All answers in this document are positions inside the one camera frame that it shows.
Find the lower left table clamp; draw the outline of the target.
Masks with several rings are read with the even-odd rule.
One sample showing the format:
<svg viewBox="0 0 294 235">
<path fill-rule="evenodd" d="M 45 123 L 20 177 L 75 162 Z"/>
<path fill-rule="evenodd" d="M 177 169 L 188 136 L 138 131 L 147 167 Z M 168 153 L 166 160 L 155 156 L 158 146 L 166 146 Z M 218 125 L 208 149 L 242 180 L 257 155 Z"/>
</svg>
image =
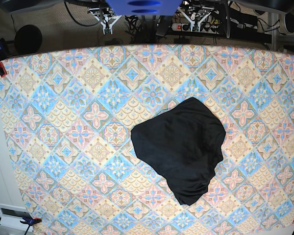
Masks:
<svg viewBox="0 0 294 235">
<path fill-rule="evenodd" d="M 0 225 L 15 230 L 24 231 L 26 235 L 28 232 L 33 232 L 33 226 L 42 222 L 40 218 L 26 218 L 26 217 L 0 217 Z"/>
</svg>

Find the black t-shirt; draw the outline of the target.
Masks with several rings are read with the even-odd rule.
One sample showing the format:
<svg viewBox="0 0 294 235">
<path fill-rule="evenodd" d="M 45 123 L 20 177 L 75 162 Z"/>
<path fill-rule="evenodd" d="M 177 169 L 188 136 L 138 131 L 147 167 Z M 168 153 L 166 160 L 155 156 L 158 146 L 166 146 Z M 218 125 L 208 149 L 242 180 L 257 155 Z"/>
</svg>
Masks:
<svg viewBox="0 0 294 235">
<path fill-rule="evenodd" d="M 226 131 L 220 120 L 191 97 L 131 130 L 138 159 L 163 176 L 181 205 L 194 204 L 208 191 Z"/>
</svg>

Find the patterned tablecloth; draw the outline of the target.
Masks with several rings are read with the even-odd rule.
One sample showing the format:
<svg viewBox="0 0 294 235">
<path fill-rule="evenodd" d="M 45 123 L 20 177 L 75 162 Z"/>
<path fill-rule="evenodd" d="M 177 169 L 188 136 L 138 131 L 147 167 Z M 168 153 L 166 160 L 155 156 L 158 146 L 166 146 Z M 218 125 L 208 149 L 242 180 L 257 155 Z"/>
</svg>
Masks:
<svg viewBox="0 0 294 235">
<path fill-rule="evenodd" d="M 225 46 L 71 49 L 4 60 L 0 110 L 38 235 L 245 235 L 294 224 L 294 55 Z M 130 130 L 194 97 L 224 159 L 191 206 Z"/>
</svg>

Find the white power strip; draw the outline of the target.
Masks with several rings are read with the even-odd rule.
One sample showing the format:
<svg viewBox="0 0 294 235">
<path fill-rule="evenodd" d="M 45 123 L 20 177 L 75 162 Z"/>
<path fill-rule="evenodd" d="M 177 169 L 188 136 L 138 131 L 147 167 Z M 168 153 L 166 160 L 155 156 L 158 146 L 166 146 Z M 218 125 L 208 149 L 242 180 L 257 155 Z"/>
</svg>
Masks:
<svg viewBox="0 0 294 235">
<path fill-rule="evenodd" d="M 202 23 L 200 26 L 194 25 L 191 30 L 190 23 L 173 23 L 171 26 L 172 31 L 176 32 L 196 32 L 196 33 L 215 33 L 217 34 L 217 29 L 219 28 L 219 24 L 210 24 L 210 23 Z"/>
</svg>

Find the black round stool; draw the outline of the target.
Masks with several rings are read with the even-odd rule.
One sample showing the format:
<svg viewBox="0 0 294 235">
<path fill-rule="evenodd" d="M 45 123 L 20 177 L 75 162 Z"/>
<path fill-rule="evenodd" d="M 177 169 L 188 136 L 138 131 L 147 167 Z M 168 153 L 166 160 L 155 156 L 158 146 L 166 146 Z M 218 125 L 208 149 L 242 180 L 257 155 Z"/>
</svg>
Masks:
<svg viewBox="0 0 294 235">
<path fill-rule="evenodd" d="M 42 44 L 40 29 L 32 24 L 21 27 L 14 38 L 16 52 L 20 55 L 36 53 Z"/>
</svg>

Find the white wall outlet box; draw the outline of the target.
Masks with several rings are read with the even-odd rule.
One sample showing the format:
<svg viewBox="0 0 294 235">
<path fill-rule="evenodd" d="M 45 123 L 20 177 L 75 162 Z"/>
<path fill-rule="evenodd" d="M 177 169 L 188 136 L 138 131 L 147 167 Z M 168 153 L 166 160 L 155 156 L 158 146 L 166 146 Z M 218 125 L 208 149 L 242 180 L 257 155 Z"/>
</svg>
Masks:
<svg viewBox="0 0 294 235">
<path fill-rule="evenodd" d="M 30 218 L 30 214 L 26 208 L 0 203 L 1 226 L 25 232 L 28 226 L 21 223 L 23 217 Z"/>
</svg>

